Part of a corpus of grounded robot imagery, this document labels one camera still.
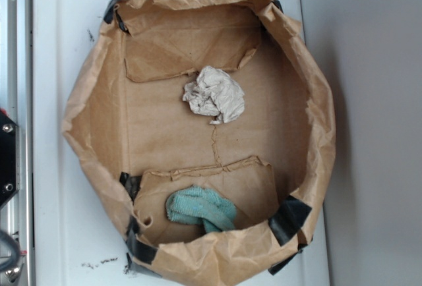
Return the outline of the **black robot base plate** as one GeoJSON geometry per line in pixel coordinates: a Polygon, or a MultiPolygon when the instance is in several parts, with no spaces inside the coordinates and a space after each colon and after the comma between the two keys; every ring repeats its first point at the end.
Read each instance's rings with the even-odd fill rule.
{"type": "Polygon", "coordinates": [[[19,190],[18,125],[1,108],[1,209],[19,190]]]}

